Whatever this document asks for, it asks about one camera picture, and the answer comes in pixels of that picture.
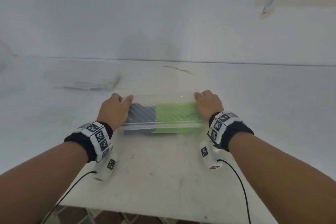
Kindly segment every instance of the transparent lid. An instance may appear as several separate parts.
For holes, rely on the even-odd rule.
[[[168,128],[200,128],[203,124],[193,93],[135,95],[122,130],[182,133],[186,130]]]

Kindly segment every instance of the finger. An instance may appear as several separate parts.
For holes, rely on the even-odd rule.
[[[124,105],[124,106],[127,106],[127,108],[129,108],[129,106],[131,105],[131,103],[132,103],[132,101],[133,101],[133,98],[134,98],[133,95],[129,95],[129,96],[125,99],[123,105]]]
[[[195,100],[196,100],[196,101],[197,101],[197,100],[200,100],[200,99],[203,98],[202,94],[199,93],[199,92],[195,92],[195,93],[194,93],[194,96],[195,96]]]
[[[203,91],[202,94],[203,94],[205,97],[213,95],[212,92],[211,92],[210,90]]]
[[[116,100],[116,99],[119,100],[120,98],[123,99],[123,97],[120,96],[118,93],[113,93],[110,97],[110,99],[114,99],[114,100]]]

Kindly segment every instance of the white wall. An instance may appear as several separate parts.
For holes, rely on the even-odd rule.
[[[0,0],[16,55],[336,65],[335,8],[254,0]]]

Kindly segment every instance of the white tabletop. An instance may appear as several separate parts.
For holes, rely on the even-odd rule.
[[[53,88],[45,72],[58,59],[20,57],[0,74],[0,173],[61,143],[94,120],[104,90]],[[121,95],[172,91],[217,93],[255,135],[336,178],[334,67],[120,61]],[[224,166],[207,170],[196,137],[124,137],[107,183],[83,179],[62,204],[211,223],[247,223],[243,190]],[[253,223],[276,223],[229,153],[247,192]],[[87,164],[79,176],[91,171]]]

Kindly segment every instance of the tiled floor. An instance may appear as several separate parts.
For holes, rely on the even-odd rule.
[[[199,222],[60,205],[46,224],[199,224]]]

